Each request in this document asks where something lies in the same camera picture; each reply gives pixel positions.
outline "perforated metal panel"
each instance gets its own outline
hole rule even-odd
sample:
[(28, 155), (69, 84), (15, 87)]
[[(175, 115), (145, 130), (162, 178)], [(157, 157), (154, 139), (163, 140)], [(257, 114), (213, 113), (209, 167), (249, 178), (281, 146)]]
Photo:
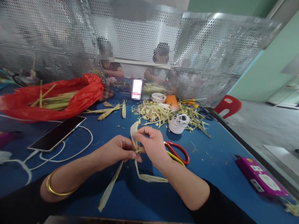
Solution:
[[(0, 4), (1, 67), (30, 70), (37, 55), (36, 70), (47, 81), (103, 71), (111, 88), (126, 90), (120, 82), (144, 78), (148, 92), (206, 98), (204, 106), (220, 102), (279, 28), (266, 19), (182, 12), (143, 1)], [(101, 37), (112, 43), (115, 58), (153, 62), (155, 48), (168, 46), (171, 69), (99, 63), (95, 46)]]

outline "smartphone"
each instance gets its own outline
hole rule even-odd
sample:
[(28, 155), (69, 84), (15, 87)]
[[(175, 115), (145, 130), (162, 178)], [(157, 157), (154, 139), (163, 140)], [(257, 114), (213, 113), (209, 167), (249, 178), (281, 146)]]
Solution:
[(131, 92), (132, 92), (131, 97), (133, 100), (142, 99), (142, 85), (143, 85), (142, 79), (133, 79), (132, 88), (131, 88)]
[(29, 146), (28, 149), (51, 152), (85, 121), (86, 117), (80, 116), (67, 119)]

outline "blue table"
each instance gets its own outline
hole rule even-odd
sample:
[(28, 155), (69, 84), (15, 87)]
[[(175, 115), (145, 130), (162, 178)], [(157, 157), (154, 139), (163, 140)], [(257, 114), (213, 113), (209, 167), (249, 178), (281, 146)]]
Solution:
[[(0, 93), (8, 92), (12, 92), (11, 87), (7, 87)], [(127, 96), (116, 94), (108, 101), (115, 105), (125, 98)], [(85, 114), (88, 119), (83, 126), (91, 130), (94, 139), (92, 144), (76, 158), (93, 152), (118, 134), (130, 137), (130, 127), (138, 118), (137, 115), (131, 113), (131, 106), (137, 105), (136, 103), (136, 101), (127, 102), (126, 119), (122, 119), (121, 110), (110, 114), (103, 121), (97, 121), (98, 114)], [(96, 108), (102, 109), (103, 104), (91, 107), (92, 110)], [(216, 120), (206, 122), (210, 124), (208, 133), (213, 139), (209, 139), (198, 130), (192, 133), (186, 130), (182, 135), (175, 135), (169, 132), (165, 125), (161, 127), (161, 132), (164, 140), (176, 142), (186, 149), (190, 156), (190, 164), (187, 166), (190, 171), (211, 181), (257, 223), (298, 223), (298, 219), (286, 213), (281, 205), (275, 205), (261, 198), (250, 186), (236, 165), (234, 155), (250, 158), (252, 156)], [(11, 152), (12, 159), (24, 160), (32, 153), (27, 147), (57, 125), (58, 123), (54, 122), (24, 124), (0, 117), (1, 131), (24, 133), (23, 138), (9, 143), (1, 150)], [(66, 140), (65, 149), (55, 159), (68, 158), (81, 151), (89, 142), (90, 134), (79, 128)], [(191, 142), (196, 145), (197, 150), (194, 150)], [(44, 153), (44, 157), (52, 157), (60, 151), (61, 147), (62, 145), (58, 146), (52, 153)], [(140, 172), (161, 176), (146, 154), (142, 154), (142, 158), (143, 163), (138, 165)], [(26, 164), (29, 168), (33, 168), (42, 162), (36, 155)], [(46, 163), (32, 172), (32, 181), (66, 163)], [(138, 179), (133, 161), (127, 163), (128, 169), (123, 166), (106, 207), (100, 214), (97, 206), (118, 166), (119, 163), (91, 176), (77, 192), (67, 199), (67, 205), (61, 214), (126, 220), (193, 222), (188, 209), (171, 185), (169, 183), (147, 183)], [(19, 164), (12, 162), (0, 165), (0, 177), (0, 197), (24, 186), (27, 181), (26, 172)]]

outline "scissors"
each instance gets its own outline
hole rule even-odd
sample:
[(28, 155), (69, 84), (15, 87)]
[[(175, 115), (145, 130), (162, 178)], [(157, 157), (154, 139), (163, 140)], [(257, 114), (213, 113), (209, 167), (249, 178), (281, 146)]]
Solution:
[[(173, 143), (173, 142), (169, 142), (169, 141), (166, 141), (164, 142), (165, 145), (167, 145), (167, 147), (171, 150), (171, 152), (167, 151), (167, 153), (170, 155), (170, 157), (172, 157), (174, 160), (176, 160), (177, 162), (179, 162), (180, 164), (182, 164), (183, 166), (185, 165), (188, 165), (190, 163), (190, 158), (189, 158), (189, 155), (188, 153), (184, 150), (184, 148), (176, 143)], [(186, 161), (184, 161), (176, 152), (175, 150), (171, 147), (172, 146), (176, 146), (178, 147), (185, 155), (186, 157)]]

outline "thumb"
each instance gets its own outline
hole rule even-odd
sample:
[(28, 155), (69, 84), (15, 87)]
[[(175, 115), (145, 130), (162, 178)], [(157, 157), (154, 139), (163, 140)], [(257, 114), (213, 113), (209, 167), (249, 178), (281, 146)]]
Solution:
[(144, 145), (145, 141), (148, 139), (147, 137), (145, 137), (144, 135), (139, 134), (139, 133), (135, 133), (135, 134), (133, 135), (133, 137), (134, 137), (137, 141), (141, 142), (143, 145)]
[(120, 153), (121, 160), (136, 159), (137, 155), (134, 151), (131, 150), (122, 150)]

